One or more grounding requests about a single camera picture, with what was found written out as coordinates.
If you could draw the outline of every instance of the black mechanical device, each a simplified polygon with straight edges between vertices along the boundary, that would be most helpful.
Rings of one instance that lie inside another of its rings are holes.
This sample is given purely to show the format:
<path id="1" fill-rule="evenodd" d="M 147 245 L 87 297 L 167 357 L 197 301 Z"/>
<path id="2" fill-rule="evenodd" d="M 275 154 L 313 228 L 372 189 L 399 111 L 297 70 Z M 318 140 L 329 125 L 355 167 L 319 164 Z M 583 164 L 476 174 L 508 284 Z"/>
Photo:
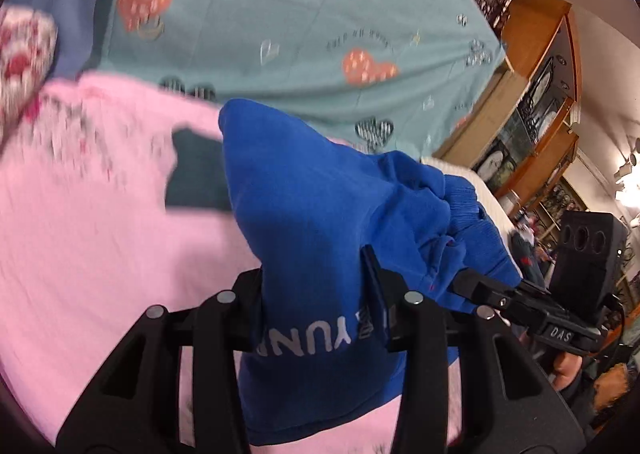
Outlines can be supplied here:
<path id="1" fill-rule="evenodd" d="M 491 307 L 511 311 L 542 331 L 545 325 L 571 330 L 569 340 L 549 338 L 565 350 L 590 350 L 595 333 L 556 306 L 549 308 L 544 294 L 528 295 L 528 288 L 500 293 L 503 285 L 468 270 L 458 274 L 455 287 L 482 306 L 477 315 L 449 312 L 409 290 L 401 275 L 382 269 L 370 246 L 363 248 L 362 260 L 374 328 L 389 352 L 407 351 L 390 454 L 577 454 L 583 449 L 574 415 Z M 232 290 L 200 307 L 175 313 L 149 307 L 71 410 L 56 451 L 248 454 L 233 351 L 254 351 L 259 342 L 261 283 L 260 270 L 244 272 Z M 183 346 L 193 346 L 194 448 L 178 440 Z M 460 351 L 464 430 L 449 447 L 447 346 Z"/>

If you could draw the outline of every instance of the pink blanket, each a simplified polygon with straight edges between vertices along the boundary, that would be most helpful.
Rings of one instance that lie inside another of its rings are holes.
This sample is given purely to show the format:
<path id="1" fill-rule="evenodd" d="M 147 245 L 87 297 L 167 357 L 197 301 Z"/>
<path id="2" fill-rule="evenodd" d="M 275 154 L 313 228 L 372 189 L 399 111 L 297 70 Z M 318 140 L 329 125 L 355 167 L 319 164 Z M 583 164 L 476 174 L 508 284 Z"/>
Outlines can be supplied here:
<path id="1" fill-rule="evenodd" d="M 77 84 L 47 84 L 0 160 L 0 370 L 52 442 L 145 308 L 197 306 L 258 266 L 233 216 L 164 208 L 177 127 L 222 138 L 211 104 L 88 73 Z M 458 364 L 449 371 L 452 439 L 460 430 Z M 186 443 L 189 381 L 187 366 Z M 396 398 L 349 424 L 254 452 L 387 452 L 398 408 Z"/>

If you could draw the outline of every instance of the orange heart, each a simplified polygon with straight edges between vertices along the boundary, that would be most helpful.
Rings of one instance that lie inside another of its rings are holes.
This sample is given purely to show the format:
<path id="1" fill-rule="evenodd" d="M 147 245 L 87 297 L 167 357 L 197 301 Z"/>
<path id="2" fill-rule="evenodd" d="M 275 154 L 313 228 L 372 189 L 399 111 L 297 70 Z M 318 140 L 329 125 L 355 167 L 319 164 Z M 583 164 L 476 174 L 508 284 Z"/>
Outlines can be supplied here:
<path id="1" fill-rule="evenodd" d="M 148 23 L 150 18 L 159 16 L 169 8 L 172 0 L 117 0 L 118 13 L 121 15 L 128 32 L 138 30 L 140 25 Z"/>
<path id="2" fill-rule="evenodd" d="M 363 86 L 395 77 L 399 70 L 393 62 L 376 62 L 366 50 L 353 48 L 342 59 L 342 72 L 348 84 Z"/>

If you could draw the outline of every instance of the silver screw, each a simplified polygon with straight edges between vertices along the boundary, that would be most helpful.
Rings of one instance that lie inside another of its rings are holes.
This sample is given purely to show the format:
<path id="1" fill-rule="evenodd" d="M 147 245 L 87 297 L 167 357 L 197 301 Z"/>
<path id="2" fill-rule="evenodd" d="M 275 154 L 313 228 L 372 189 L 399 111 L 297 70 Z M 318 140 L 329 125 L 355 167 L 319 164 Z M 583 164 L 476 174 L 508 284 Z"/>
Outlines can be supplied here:
<path id="1" fill-rule="evenodd" d="M 424 301 L 424 296 L 419 291 L 411 290 L 404 294 L 404 300 L 409 304 L 420 304 Z"/>
<path id="2" fill-rule="evenodd" d="M 236 300 L 236 294 L 231 290 L 224 290 L 217 294 L 216 299 L 222 304 L 231 304 Z"/>
<path id="3" fill-rule="evenodd" d="M 149 319 L 158 319 L 164 315 L 164 308 L 159 304 L 154 304 L 146 309 L 145 315 L 149 317 Z"/>
<path id="4" fill-rule="evenodd" d="M 489 320 L 494 317 L 495 311 L 490 306 L 478 306 L 476 308 L 476 315 L 478 315 L 480 319 Z"/>

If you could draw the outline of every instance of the green blanket with hearts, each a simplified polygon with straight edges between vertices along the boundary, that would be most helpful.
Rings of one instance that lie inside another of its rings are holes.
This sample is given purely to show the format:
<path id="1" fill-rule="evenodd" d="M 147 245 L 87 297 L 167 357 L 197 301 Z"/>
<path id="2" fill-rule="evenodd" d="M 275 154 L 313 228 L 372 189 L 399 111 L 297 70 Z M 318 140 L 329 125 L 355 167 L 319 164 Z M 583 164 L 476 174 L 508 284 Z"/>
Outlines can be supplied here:
<path id="1" fill-rule="evenodd" d="M 504 52 L 474 0 L 98 0 L 88 68 L 430 155 Z"/>

